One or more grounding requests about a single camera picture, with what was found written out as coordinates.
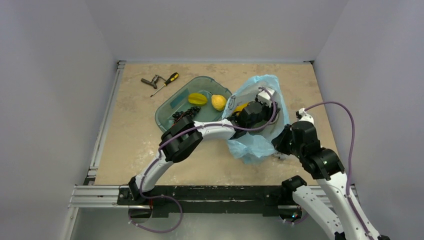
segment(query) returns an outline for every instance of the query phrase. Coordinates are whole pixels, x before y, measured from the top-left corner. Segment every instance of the lemon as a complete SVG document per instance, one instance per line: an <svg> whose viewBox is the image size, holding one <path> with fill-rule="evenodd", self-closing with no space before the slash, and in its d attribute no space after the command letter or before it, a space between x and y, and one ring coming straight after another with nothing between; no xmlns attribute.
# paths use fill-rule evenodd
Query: lemon
<svg viewBox="0 0 424 240"><path fill-rule="evenodd" d="M241 112L245 107L247 107L249 105L248 102L246 102L245 104L239 105L237 106L234 111L232 111L232 113L237 113L237 112Z"/></svg>
<svg viewBox="0 0 424 240"><path fill-rule="evenodd" d="M195 92L188 95L188 102L196 106L203 106L208 102L208 99L203 94Z"/></svg>
<svg viewBox="0 0 424 240"><path fill-rule="evenodd" d="M227 104L227 99L222 95L212 95L210 100L211 100L210 102L212 103L213 108L218 111L224 110L225 105Z"/></svg>

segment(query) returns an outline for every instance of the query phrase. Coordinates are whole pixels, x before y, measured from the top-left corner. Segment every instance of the marble-patterned surface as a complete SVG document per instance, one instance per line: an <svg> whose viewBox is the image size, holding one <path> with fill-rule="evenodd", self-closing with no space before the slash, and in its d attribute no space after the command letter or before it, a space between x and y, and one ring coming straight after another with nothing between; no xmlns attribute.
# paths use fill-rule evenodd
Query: marble-patterned surface
<svg viewBox="0 0 424 240"><path fill-rule="evenodd" d="M168 78L174 72L180 74L179 78L153 97L154 89L140 82L141 78L151 80L155 74ZM234 93L248 78L264 74L279 78L291 122L296 120L297 110L322 101L310 64L127 64L95 184L125 184L147 166L162 135L155 122L156 109L194 77L209 76ZM315 118L321 144L336 150L325 108L317 107L309 113ZM246 165L232 157L224 140L211 140L174 164L158 184L280 185L295 175L316 184L295 157L280 160L270 156L261 164Z"/></svg>

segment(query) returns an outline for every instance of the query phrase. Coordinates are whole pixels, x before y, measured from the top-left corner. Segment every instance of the teal plastic tray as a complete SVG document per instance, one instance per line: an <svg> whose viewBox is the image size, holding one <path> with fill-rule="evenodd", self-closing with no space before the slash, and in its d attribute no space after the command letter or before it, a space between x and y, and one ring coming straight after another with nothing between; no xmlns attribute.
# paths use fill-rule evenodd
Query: teal plastic tray
<svg viewBox="0 0 424 240"><path fill-rule="evenodd" d="M157 108L154 119L162 132L166 132L174 124L172 115L175 112L185 112L194 106L188 100L189 94L192 93L203 94L207 97L207 103L200 107L200 112L193 119L198 122L214 122L221 119L223 111L217 111L212 106L212 95L222 95L227 100L232 95L230 90L217 83L211 77L198 76L193 78Z"/></svg>

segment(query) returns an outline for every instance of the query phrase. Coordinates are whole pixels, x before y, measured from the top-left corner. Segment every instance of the light blue plastic bag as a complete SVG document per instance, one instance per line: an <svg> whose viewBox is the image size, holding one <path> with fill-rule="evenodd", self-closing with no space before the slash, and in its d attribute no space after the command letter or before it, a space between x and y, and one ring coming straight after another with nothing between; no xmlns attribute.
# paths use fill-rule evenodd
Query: light blue plastic bag
<svg viewBox="0 0 424 240"><path fill-rule="evenodd" d="M268 87L276 91L274 101L280 108L278 120L267 126L259 133L246 133L246 135L234 140L228 140L230 153L236 159L242 159L245 164L261 163L266 156L276 153L271 140L276 138L289 123L289 115L284 103L283 93L280 89L279 80L275 75L253 76L249 78L227 101L222 118L230 116L234 109L245 103L255 100L259 93L258 87Z"/></svg>

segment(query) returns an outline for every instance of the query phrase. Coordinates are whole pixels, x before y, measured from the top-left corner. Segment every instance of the white wall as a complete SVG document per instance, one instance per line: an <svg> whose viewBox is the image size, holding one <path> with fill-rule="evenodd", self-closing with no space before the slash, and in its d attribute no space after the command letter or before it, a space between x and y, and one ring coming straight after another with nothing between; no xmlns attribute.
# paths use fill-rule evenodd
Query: white wall
<svg viewBox="0 0 424 240"><path fill-rule="evenodd" d="M350 0L314 64L323 98L356 120L356 189L391 239L423 236L423 13L422 0ZM327 111L346 163L349 119L337 106Z"/></svg>
<svg viewBox="0 0 424 240"><path fill-rule="evenodd" d="M57 240L116 63L83 0L0 2L0 238Z"/></svg>
<svg viewBox="0 0 424 240"><path fill-rule="evenodd" d="M314 60L347 0L86 0L114 56L138 61Z"/></svg>

